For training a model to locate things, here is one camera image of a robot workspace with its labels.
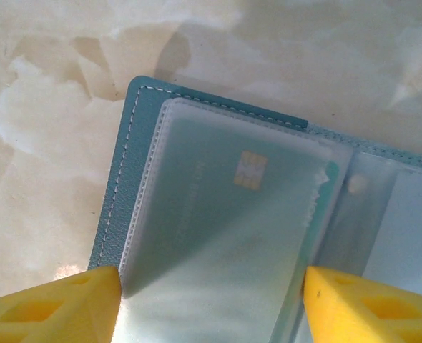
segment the marble surface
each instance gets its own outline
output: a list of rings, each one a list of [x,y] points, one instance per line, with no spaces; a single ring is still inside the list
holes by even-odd
[[[0,296],[86,268],[140,74],[422,154],[422,0],[0,1]]]

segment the card holder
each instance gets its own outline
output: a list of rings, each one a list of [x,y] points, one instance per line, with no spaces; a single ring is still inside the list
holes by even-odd
[[[413,196],[404,183],[414,175],[422,189],[421,167],[422,156],[142,76],[127,94],[89,268],[119,266],[122,337],[308,342],[306,266],[390,276],[375,266],[406,212],[393,204]],[[397,276],[380,281],[407,288]]]

